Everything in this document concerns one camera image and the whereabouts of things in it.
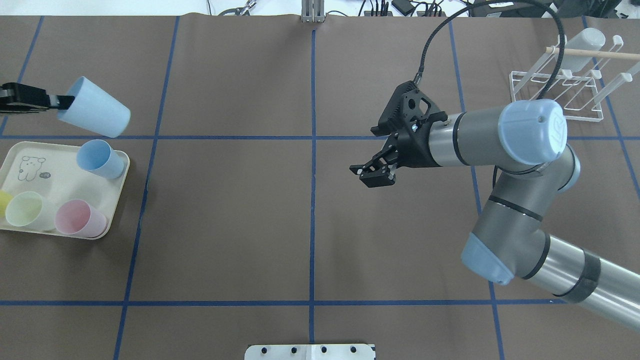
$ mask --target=tray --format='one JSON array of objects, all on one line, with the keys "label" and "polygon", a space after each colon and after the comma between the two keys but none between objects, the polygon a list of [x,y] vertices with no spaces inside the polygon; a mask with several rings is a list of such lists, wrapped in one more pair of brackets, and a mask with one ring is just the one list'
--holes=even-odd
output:
[{"label": "tray", "polygon": [[[125,169],[118,179],[109,180],[80,169],[76,163],[78,149],[79,146],[19,142],[9,150],[0,168],[0,188],[13,196],[34,191],[49,199],[55,206],[61,206],[72,199],[83,199],[107,217],[108,224],[104,233],[95,238],[83,238],[65,235],[55,229],[30,230],[11,226],[5,218],[0,219],[1,230],[87,240],[99,239],[109,231],[131,161],[126,153],[116,151],[124,161]],[[23,171],[20,172],[23,158],[36,158],[32,159],[36,161],[34,165],[23,166]]]}]

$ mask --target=pink cup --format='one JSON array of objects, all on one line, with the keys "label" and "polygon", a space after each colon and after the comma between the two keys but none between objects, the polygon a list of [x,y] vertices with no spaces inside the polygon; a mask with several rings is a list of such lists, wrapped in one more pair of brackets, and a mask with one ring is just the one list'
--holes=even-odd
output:
[{"label": "pink cup", "polygon": [[86,201],[76,199],[64,203],[54,220],[56,229],[65,235],[95,238],[107,228],[107,218]]}]

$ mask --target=brown table surface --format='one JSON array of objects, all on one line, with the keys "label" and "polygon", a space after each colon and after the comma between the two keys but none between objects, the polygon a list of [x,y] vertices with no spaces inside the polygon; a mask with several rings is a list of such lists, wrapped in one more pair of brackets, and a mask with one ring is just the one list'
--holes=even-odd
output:
[{"label": "brown table surface", "polygon": [[[638,359],[637,333],[461,263],[490,167],[401,169],[377,189],[348,170],[380,148],[369,128],[439,22],[0,18],[2,82],[64,94],[87,76],[132,112],[109,141],[132,165],[105,237],[0,231],[0,358],[242,359],[250,344],[358,341],[378,359]],[[640,20],[564,22],[569,37],[586,24],[640,52]],[[550,19],[457,19],[420,87],[449,113],[505,105],[509,71],[556,35]],[[639,89],[614,92],[600,123],[571,121],[582,175],[543,223],[635,272]],[[95,137],[54,111],[11,116],[0,151]]]}]

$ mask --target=yellow cup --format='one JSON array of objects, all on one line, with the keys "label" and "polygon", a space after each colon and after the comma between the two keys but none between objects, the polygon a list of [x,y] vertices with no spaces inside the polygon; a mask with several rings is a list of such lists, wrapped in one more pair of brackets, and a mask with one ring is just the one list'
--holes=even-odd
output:
[{"label": "yellow cup", "polygon": [[11,199],[13,199],[13,196],[10,193],[0,190],[0,217],[4,217],[4,211]]}]

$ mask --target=blue joint cap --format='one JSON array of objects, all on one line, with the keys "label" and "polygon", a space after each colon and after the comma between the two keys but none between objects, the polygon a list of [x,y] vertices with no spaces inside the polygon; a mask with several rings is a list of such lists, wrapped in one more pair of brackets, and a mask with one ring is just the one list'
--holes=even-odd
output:
[{"label": "blue joint cap", "polygon": [[509,268],[474,233],[469,234],[460,257],[471,271],[496,284],[507,285],[513,279]]},{"label": "blue joint cap", "polygon": [[566,146],[566,118],[551,99],[520,100],[505,106],[498,119],[498,136],[515,161],[537,165],[554,161]]},{"label": "blue joint cap", "polygon": [[575,154],[575,151],[573,151],[573,147],[571,147],[571,145],[567,144],[567,147],[569,147],[569,150],[571,150],[571,155],[573,155],[573,173],[571,174],[571,178],[569,178],[569,181],[567,181],[567,183],[563,187],[558,189],[558,193],[563,193],[569,190],[573,185],[575,185],[575,183],[578,181],[578,178],[580,177],[580,159],[578,159],[578,156]]}]

